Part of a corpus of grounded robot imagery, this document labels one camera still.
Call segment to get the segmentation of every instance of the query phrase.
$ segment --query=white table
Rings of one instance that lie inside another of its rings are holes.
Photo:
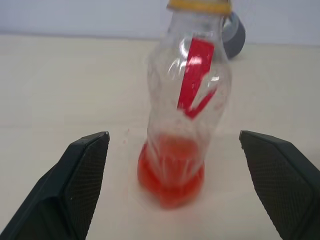
[[[293,142],[320,168],[320,48],[246,45],[199,198],[164,211],[138,186],[155,41],[0,36],[0,230],[78,138],[111,141],[89,240],[277,240],[251,181],[240,130]]]

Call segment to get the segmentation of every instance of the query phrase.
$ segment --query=clear plastic bottle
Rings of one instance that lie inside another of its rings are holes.
[[[230,94],[222,29],[231,6],[228,0],[171,0],[168,7],[168,34],[149,56],[152,108],[137,174],[164,207],[176,207],[203,185],[210,139]]]

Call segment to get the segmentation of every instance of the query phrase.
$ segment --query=bottle cap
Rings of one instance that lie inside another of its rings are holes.
[[[167,8],[221,15],[229,15],[232,12],[230,0],[169,0]]]

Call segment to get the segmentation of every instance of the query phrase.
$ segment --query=white wall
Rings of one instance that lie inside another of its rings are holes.
[[[0,31],[158,38],[168,0],[0,0]],[[251,43],[320,45],[320,0],[234,0]]]

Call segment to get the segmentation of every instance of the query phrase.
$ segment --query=red label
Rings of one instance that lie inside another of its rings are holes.
[[[210,42],[196,38],[191,41],[177,106],[191,119],[194,119],[206,107],[217,91],[216,88],[211,90],[198,106],[192,108],[202,79],[210,71],[214,51],[215,46]]]

